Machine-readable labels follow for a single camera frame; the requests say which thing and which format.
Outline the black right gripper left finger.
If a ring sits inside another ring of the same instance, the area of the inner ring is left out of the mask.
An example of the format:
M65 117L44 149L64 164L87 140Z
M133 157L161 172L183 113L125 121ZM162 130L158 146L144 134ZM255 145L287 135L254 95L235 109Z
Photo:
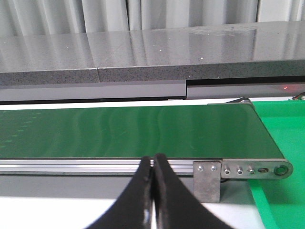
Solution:
M151 160L144 156L127 187L89 229L150 229L152 216Z

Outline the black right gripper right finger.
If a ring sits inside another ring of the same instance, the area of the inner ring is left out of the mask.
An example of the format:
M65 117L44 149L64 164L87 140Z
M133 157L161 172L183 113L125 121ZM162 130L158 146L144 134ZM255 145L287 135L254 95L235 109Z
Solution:
M187 189L164 154L153 159L152 194L159 229L230 229Z

